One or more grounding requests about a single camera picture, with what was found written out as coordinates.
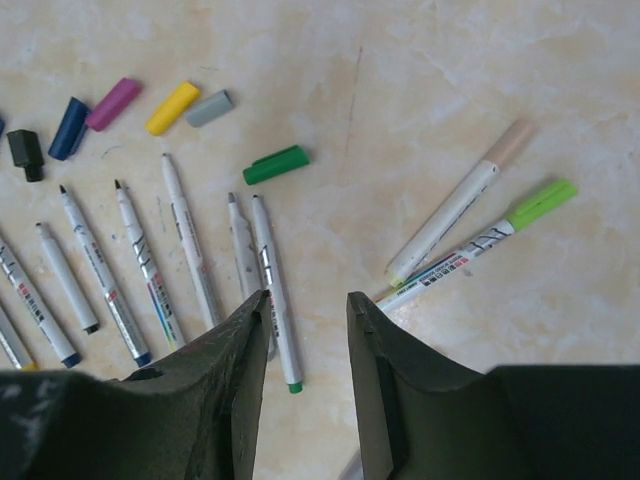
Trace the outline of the orange capped white marker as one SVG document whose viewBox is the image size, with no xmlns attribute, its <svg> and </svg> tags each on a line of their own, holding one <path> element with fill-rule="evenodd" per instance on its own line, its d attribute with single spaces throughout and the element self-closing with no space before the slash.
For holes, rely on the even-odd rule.
<svg viewBox="0 0 640 480">
<path fill-rule="evenodd" d="M 249 222 L 242 214 L 234 193 L 228 193 L 230 229 L 234 247 L 235 264 L 243 299 L 263 289 L 263 275 L 258 263 Z"/>
</svg>

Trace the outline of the grey marker cap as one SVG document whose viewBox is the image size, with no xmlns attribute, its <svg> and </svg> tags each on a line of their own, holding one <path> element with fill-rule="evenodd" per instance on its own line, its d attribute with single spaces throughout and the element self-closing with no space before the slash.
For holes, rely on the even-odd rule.
<svg viewBox="0 0 640 480">
<path fill-rule="evenodd" d="M 223 89 L 187 109 L 185 118 L 191 127 L 200 128 L 233 108 L 234 104 L 229 92 Z"/>
</svg>

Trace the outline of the black eraser-cap white marker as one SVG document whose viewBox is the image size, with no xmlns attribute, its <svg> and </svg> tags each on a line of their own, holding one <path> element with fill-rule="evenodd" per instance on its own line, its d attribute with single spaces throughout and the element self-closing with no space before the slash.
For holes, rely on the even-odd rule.
<svg viewBox="0 0 640 480">
<path fill-rule="evenodd" d="M 84 290 L 72 272 L 56 238 L 45 223 L 38 222 L 36 224 L 36 231 L 40 237 L 45 254 L 51 263 L 53 272 L 62 285 L 81 329 L 87 335 L 96 333 L 100 328 L 99 321 L 86 298 Z"/>
</svg>

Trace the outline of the magenta capped white marker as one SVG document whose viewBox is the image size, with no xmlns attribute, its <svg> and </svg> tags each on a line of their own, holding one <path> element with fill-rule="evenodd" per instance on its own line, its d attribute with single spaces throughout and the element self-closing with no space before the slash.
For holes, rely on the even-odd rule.
<svg viewBox="0 0 640 480">
<path fill-rule="evenodd" d="M 114 181 L 119 210 L 129 243 L 144 278 L 152 306 L 171 352 L 186 345 L 165 281 L 156 265 L 150 244 L 140 224 L 133 203 L 119 180 Z"/>
</svg>

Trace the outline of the yellow capped slim marker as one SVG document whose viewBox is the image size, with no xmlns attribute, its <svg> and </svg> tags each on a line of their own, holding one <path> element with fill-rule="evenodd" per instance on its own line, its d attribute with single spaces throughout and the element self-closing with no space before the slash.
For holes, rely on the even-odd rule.
<svg viewBox="0 0 640 480">
<path fill-rule="evenodd" d="M 186 196 L 182 190 L 179 176 L 172 163 L 171 156 L 163 153 L 161 165 L 167 187 L 176 229 L 187 259 L 187 265 L 194 285 L 196 297 L 201 309 L 204 324 L 208 330 L 220 321 L 211 284 L 208 279 L 206 263 L 196 235 Z"/>
</svg>

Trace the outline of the lime green capped marker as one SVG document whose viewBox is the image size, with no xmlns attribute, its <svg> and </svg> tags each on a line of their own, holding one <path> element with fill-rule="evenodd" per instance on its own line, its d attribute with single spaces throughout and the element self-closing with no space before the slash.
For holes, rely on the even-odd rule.
<svg viewBox="0 0 640 480">
<path fill-rule="evenodd" d="M 490 251 L 505 239 L 552 212 L 578 194 L 578 188 L 567 179 L 557 180 L 512 209 L 505 217 L 469 240 L 460 248 L 444 255 L 412 275 L 398 288 L 375 301 L 385 313 L 392 312 L 422 294 L 445 277 L 461 270 L 474 259 Z"/>
</svg>

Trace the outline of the dark green capped marker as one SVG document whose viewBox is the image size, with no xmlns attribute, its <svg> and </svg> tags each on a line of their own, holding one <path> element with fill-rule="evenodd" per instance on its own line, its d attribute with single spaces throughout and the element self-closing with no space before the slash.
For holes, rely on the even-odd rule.
<svg viewBox="0 0 640 480">
<path fill-rule="evenodd" d="M 280 275 L 274 237 L 264 202 L 259 195 L 251 199 L 256 242 L 260 264 L 272 301 L 272 325 L 280 353 L 282 371 L 291 394 L 303 391 L 303 373 L 288 311 L 284 283 Z"/>
</svg>

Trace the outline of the navy capped white marker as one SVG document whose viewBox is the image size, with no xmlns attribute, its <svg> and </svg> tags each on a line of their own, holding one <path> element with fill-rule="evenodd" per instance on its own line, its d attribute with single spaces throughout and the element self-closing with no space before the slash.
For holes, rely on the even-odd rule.
<svg viewBox="0 0 640 480">
<path fill-rule="evenodd" d="M 63 208 L 75 237 L 98 281 L 104 302 L 129 353 L 138 367 L 151 363 L 152 355 L 132 311 L 113 277 L 103 251 L 70 190 L 59 186 Z"/>
</svg>

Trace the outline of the yellow capped clear pen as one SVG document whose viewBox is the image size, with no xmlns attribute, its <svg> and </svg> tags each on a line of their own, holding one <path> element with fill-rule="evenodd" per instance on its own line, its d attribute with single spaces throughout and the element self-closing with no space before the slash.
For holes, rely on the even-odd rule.
<svg viewBox="0 0 640 480">
<path fill-rule="evenodd" d="M 36 371 L 38 366 L 14 328 L 3 307 L 0 308 L 1 346 L 14 368 Z"/>
</svg>

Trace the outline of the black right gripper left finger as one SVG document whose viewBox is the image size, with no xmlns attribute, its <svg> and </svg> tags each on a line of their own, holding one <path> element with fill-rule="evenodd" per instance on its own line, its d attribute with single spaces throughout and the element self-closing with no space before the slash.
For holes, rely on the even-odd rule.
<svg viewBox="0 0 640 480">
<path fill-rule="evenodd" d="M 72 370 L 1 375 L 5 479 L 249 479 L 270 298 L 123 380 Z"/>
</svg>

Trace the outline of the pink capped white marker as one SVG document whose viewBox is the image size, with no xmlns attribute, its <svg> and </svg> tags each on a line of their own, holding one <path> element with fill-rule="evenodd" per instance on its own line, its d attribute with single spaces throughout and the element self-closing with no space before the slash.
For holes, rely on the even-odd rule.
<svg viewBox="0 0 640 480">
<path fill-rule="evenodd" d="M 399 286 L 410 276 L 535 133 L 536 126 L 529 120 L 519 119 L 509 126 L 391 260 L 385 270 L 391 286 Z"/>
</svg>

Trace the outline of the magenta marker cap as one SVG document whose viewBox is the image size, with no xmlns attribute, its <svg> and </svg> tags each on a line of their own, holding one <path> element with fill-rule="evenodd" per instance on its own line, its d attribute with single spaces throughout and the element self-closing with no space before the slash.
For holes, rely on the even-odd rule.
<svg viewBox="0 0 640 480">
<path fill-rule="evenodd" d="M 142 91 L 142 84 L 122 78 L 87 116 L 85 124 L 96 132 L 105 130 Z"/>
</svg>

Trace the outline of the navy marker cap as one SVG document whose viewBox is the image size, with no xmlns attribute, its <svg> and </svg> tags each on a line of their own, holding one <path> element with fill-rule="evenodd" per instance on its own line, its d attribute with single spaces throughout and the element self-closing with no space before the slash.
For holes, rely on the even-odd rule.
<svg viewBox="0 0 640 480">
<path fill-rule="evenodd" d="M 65 161 L 77 153 L 88 129 L 86 120 L 90 113 L 91 109 L 84 102 L 76 97 L 70 98 L 48 149 L 51 158 Z"/>
</svg>

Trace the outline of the dark blue capped marker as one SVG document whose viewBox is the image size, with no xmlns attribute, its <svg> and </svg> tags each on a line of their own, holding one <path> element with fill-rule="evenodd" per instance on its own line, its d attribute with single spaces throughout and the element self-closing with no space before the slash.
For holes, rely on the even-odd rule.
<svg viewBox="0 0 640 480">
<path fill-rule="evenodd" d="M 81 355 L 71 344 L 4 239 L 1 239 L 1 270 L 8 278 L 38 328 L 46 337 L 59 361 L 68 369 L 78 365 L 82 360 Z"/>
</svg>

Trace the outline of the yellow slim marker cap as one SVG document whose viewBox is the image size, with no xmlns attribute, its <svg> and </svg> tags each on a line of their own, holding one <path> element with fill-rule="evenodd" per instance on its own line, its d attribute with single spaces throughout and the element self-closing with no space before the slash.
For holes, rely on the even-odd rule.
<svg viewBox="0 0 640 480">
<path fill-rule="evenodd" d="M 162 135 L 200 93 L 200 89 L 191 82 L 182 82 L 153 112 L 145 123 L 146 130 L 153 136 Z"/>
</svg>

